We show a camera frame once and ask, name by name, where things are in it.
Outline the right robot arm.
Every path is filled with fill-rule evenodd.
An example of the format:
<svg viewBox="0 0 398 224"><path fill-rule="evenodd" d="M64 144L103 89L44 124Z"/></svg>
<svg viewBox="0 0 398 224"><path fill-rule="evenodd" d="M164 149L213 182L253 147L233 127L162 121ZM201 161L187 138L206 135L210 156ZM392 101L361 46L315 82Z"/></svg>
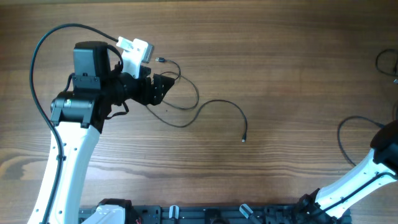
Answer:
<svg viewBox="0 0 398 224"><path fill-rule="evenodd" d="M339 223L344 213L378 188L397 181L397 121L373 137L367 156L336 182L304 195L294 208L296 223Z"/></svg>

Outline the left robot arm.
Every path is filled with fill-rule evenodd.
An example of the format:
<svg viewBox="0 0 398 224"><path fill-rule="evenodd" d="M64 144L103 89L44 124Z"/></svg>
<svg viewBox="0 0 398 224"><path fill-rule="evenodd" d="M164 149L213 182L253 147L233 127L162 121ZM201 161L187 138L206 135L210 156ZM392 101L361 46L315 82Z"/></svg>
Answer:
<svg viewBox="0 0 398 224"><path fill-rule="evenodd" d="M73 89L52 101L51 149L39 196L29 223L76 223L85 176L104 122L113 118L113 105L132 99L158 105L174 84L173 78L150 73L146 67L154 47L122 37L116 46L79 42L73 49Z"/></svg>

